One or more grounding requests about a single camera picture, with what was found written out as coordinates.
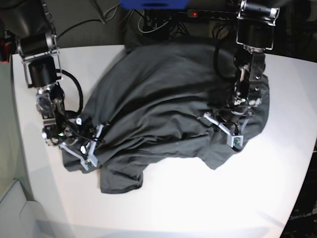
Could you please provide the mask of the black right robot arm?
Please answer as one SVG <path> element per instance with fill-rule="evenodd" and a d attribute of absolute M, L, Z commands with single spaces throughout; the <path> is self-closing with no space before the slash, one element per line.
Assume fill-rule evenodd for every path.
<path fill-rule="evenodd" d="M 84 130 L 79 124 L 83 92 L 77 79 L 62 70 L 57 35 L 52 17 L 43 0 L 2 0 L 0 19 L 16 36 L 17 52 L 23 63 L 28 88 L 35 88 L 36 107 L 43 120 L 42 136 L 53 146 L 83 141 L 96 146 L 102 140 L 96 129 Z M 59 81 L 67 76 L 79 93 L 78 111 L 65 109 L 65 94 Z"/>

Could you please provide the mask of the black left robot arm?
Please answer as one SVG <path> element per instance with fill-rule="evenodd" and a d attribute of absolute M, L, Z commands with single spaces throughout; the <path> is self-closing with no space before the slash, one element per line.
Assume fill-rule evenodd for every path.
<path fill-rule="evenodd" d="M 287 0 L 242 0 L 237 11 L 235 42 L 241 46 L 235 56 L 237 73 L 233 95 L 212 113 L 213 118 L 229 110 L 236 116 L 247 114 L 262 103 L 261 80 L 265 71 L 265 51 L 274 46 L 274 28 Z"/>

